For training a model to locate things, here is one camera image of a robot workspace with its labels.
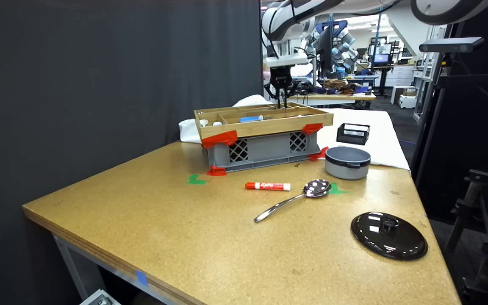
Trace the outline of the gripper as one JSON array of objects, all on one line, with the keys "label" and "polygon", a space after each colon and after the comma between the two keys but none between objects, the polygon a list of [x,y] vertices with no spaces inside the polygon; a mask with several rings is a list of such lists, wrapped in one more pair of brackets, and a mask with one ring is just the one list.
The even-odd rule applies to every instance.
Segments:
[{"label": "gripper", "polygon": [[284,88],[284,108],[287,108],[289,98],[295,95],[298,88],[299,83],[292,83],[291,68],[292,66],[270,67],[270,83],[264,85],[265,99],[277,107],[281,107],[280,91],[277,88]]}]

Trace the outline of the grey metal box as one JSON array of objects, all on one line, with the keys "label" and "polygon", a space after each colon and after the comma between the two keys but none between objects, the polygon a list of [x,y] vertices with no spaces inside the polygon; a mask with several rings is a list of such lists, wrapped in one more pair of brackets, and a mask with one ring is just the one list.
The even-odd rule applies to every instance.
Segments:
[{"label": "grey metal box", "polygon": [[111,297],[105,290],[98,289],[89,297],[84,299],[79,305],[122,305]]}]

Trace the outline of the black mesh basket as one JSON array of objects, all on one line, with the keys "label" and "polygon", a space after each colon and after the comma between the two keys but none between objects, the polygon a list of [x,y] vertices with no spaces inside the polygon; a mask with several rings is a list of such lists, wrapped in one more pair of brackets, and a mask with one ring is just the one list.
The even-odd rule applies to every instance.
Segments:
[{"label": "black mesh basket", "polygon": [[370,125],[342,123],[337,128],[336,141],[346,144],[366,145],[370,129]]}]

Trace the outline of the grey plastic crate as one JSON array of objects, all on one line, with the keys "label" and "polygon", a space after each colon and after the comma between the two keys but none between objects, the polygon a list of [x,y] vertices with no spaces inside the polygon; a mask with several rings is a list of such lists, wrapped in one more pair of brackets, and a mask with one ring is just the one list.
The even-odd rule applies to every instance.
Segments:
[{"label": "grey plastic crate", "polygon": [[304,161],[320,151],[317,133],[302,131],[244,137],[229,146],[215,144],[205,149],[209,165],[227,172]]}]

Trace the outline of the grey pot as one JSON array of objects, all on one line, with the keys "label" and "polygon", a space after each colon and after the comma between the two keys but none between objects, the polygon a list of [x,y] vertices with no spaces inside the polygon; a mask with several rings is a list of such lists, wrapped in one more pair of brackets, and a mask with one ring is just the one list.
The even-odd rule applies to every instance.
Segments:
[{"label": "grey pot", "polygon": [[343,180],[360,180],[369,171],[371,155],[355,147],[331,147],[325,151],[325,171]]}]

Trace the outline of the black curtain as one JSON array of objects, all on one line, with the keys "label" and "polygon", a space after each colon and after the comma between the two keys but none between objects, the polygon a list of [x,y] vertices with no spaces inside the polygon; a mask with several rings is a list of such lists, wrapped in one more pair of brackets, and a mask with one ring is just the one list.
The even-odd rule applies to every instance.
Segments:
[{"label": "black curtain", "polygon": [[0,0],[0,305],[79,294],[22,205],[261,93],[260,0]]}]

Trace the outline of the white cloth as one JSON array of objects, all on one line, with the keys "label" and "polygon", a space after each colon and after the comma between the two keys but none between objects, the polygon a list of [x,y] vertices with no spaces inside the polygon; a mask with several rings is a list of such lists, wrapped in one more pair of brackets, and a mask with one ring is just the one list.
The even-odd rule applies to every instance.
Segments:
[{"label": "white cloth", "polygon": [[[237,106],[274,105],[260,95],[250,95],[238,101]],[[333,113],[333,126],[323,127],[318,131],[318,145],[324,147],[347,146],[364,150],[371,155],[372,165],[391,166],[409,170],[408,162],[403,154],[398,137],[395,133],[391,118],[385,111],[352,110],[344,108],[324,109]],[[365,145],[355,145],[338,142],[337,129],[342,123],[364,124],[370,126],[370,133]],[[180,141],[200,144],[201,139],[195,119],[182,120],[180,128]]]}]

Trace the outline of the wooden table with clutter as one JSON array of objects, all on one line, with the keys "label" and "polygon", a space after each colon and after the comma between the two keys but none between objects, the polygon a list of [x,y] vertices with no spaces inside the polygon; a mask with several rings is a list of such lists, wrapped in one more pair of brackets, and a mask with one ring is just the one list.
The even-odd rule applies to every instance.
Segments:
[{"label": "wooden table with clutter", "polygon": [[328,80],[327,88],[319,84],[314,86],[309,81],[299,81],[296,87],[288,100],[315,108],[369,109],[377,98],[371,87],[346,80]]}]

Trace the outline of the orange marker with white cap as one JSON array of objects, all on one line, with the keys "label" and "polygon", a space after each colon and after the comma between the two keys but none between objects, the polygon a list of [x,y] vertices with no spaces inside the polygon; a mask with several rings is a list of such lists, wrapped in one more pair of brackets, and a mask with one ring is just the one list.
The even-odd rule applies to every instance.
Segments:
[{"label": "orange marker with white cap", "polygon": [[290,183],[247,182],[244,187],[249,190],[290,191]]}]

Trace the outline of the black pot lid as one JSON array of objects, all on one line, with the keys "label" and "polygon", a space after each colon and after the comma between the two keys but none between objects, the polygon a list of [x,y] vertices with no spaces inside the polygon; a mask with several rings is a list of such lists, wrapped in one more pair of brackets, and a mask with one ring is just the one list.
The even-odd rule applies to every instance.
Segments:
[{"label": "black pot lid", "polygon": [[361,245],[385,258],[414,261],[428,253],[422,233],[403,218],[389,213],[362,213],[353,218],[350,230]]}]

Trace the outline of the large metal spoon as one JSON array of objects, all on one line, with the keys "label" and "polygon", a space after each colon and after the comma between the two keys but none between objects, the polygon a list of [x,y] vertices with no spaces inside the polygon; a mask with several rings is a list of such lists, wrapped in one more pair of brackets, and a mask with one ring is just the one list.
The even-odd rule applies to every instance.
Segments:
[{"label": "large metal spoon", "polygon": [[261,221],[270,217],[273,213],[277,212],[281,207],[287,205],[288,203],[295,201],[300,198],[319,198],[327,195],[333,186],[331,183],[324,179],[315,179],[304,185],[302,192],[299,195],[291,197],[277,203],[276,205],[270,207],[269,209],[263,211],[259,216],[254,218],[255,223],[260,223]]}]

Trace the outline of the grey and blue robot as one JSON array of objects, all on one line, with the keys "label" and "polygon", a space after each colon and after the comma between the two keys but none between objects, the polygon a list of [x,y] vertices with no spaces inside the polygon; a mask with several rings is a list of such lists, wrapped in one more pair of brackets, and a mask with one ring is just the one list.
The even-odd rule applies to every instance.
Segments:
[{"label": "grey and blue robot", "polygon": [[352,45],[356,39],[346,20],[319,22],[306,41],[305,51],[317,78],[343,78],[354,67],[358,52]]}]

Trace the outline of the wooden compartment tray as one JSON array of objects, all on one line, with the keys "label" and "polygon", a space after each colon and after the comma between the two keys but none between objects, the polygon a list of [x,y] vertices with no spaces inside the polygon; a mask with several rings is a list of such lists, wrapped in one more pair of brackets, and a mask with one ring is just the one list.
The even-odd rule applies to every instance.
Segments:
[{"label": "wooden compartment tray", "polygon": [[[259,116],[265,114],[312,113],[312,116],[293,117],[284,119],[262,120],[260,122],[239,123],[242,116]],[[195,123],[201,139],[236,130],[238,137],[261,136],[275,133],[290,133],[301,130],[306,124],[322,123],[323,127],[333,125],[333,114],[322,109],[305,106],[299,103],[288,102],[287,108],[278,108],[275,105],[257,105],[244,107],[225,107],[195,110]],[[207,127],[201,128],[199,120],[209,120]],[[223,125],[213,127],[213,122],[222,122]]]}]

